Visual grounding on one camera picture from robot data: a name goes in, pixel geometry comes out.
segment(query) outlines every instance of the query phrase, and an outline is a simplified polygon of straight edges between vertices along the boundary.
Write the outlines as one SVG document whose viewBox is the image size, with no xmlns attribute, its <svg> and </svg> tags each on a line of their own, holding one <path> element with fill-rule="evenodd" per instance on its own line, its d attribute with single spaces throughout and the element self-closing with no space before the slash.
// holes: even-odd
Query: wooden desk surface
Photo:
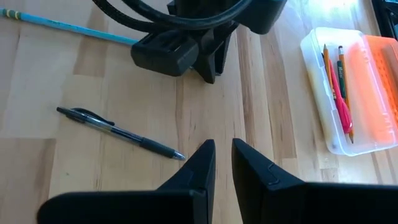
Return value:
<svg viewBox="0 0 398 224">
<path fill-rule="evenodd" d="M 147 2 L 165 11 L 168 0 Z M 369 2 L 289 0 L 267 35 L 245 27 L 233 34 L 214 85 L 195 72 L 172 78 L 137 68 L 125 45 L 0 18 L 0 223 L 34 223 L 40 204 L 63 192 L 155 189 L 183 165 L 76 124 L 55 111 L 59 105 L 93 110 L 188 157 L 214 139 L 213 223 L 241 223 L 232 138 L 303 180 L 397 184 L 398 149 L 358 157 L 327 151 L 299 46 L 318 26 L 378 34 Z M 121 1 L 112 3 L 133 15 Z M 0 6 L 144 36 L 91 1 L 0 0 Z"/>
</svg>

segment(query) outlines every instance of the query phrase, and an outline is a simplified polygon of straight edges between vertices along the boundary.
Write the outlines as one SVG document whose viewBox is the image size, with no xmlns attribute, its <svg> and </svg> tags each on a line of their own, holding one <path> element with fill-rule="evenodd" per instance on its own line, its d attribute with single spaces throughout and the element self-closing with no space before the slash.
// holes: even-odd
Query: blue pencil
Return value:
<svg viewBox="0 0 398 224">
<path fill-rule="evenodd" d="M 46 19 L 46 18 L 39 17 L 39 16 L 32 16 L 32 15 L 29 15 L 29 14 L 26 14 L 23 12 L 10 10 L 10 9 L 4 9 L 1 7 L 0 7 L 0 15 L 3 17 L 11 18 L 11 19 L 31 22 L 34 24 L 48 26 L 48 27 L 61 29 L 61 30 L 67 30 L 67 31 L 78 33 L 78 34 L 84 34 L 84 35 L 97 37 L 97 38 L 104 39 L 104 40 L 110 40 L 110 41 L 115 41 L 115 42 L 119 42 L 122 44 L 127 44 L 127 45 L 133 45 L 137 42 L 136 40 L 133 40 L 133 39 L 130 39 L 127 37 L 113 35 L 113 34 L 109 34 L 106 32 L 101 32 L 98 30 L 88 29 L 88 28 L 84 28 L 84 27 L 80 27 L 80 26 L 74 26 L 74 25 L 67 24 L 64 22 L 53 21 L 53 20 Z"/>
</svg>

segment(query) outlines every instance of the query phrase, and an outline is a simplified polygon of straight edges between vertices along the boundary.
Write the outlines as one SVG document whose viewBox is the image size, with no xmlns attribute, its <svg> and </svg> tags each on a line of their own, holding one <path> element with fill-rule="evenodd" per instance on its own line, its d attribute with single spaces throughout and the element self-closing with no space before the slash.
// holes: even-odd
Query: black pen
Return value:
<svg viewBox="0 0 398 224">
<path fill-rule="evenodd" d="M 158 153 L 165 157 L 172 159 L 185 160 L 185 156 L 174 149 L 171 149 L 161 143 L 155 142 L 153 140 L 141 137 L 129 131 L 123 130 L 115 126 L 112 121 L 107 121 L 104 118 L 94 114 L 83 108 L 72 108 L 66 109 L 62 107 L 57 107 L 59 113 L 64 114 L 67 118 L 72 119 L 76 122 L 92 126 L 101 131 L 112 133 L 121 137 L 125 140 L 138 144 L 144 149 L 148 149 L 152 152 Z"/>
</svg>

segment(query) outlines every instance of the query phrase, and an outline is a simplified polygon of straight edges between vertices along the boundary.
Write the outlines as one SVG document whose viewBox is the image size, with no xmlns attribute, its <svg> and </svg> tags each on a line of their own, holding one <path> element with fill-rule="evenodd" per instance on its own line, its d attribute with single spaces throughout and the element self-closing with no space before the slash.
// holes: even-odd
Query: pen clip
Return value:
<svg viewBox="0 0 398 224">
<path fill-rule="evenodd" d="M 114 126 L 114 122 L 105 120 L 105 119 L 102 118 L 100 115 L 97 115 L 96 113 L 91 112 L 91 111 L 89 111 L 89 110 L 86 110 L 86 109 L 84 109 L 84 108 L 72 108 L 71 110 L 77 111 L 77 112 L 79 112 L 79 113 L 86 114 L 86 115 L 88 115 L 88 116 L 92 116 L 92 117 L 95 118 L 95 119 L 98 119 L 98 120 L 100 120 L 100 121 L 102 121 L 102 122 L 105 122 L 105 123 L 107 123 L 107 124 L 109 124 L 109 125 Z"/>
</svg>

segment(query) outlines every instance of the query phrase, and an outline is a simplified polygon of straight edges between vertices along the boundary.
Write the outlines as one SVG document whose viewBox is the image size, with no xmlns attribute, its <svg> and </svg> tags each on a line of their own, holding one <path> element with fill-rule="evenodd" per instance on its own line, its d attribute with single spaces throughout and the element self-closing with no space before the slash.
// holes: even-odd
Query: clear plastic box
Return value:
<svg viewBox="0 0 398 224">
<path fill-rule="evenodd" d="M 322 58 L 325 44 L 336 75 L 338 47 L 345 51 L 354 143 L 343 132 L 331 93 Z M 301 49 L 330 152 L 357 156 L 396 146 L 397 124 L 365 36 L 357 30 L 319 27 L 303 39 Z"/>
</svg>

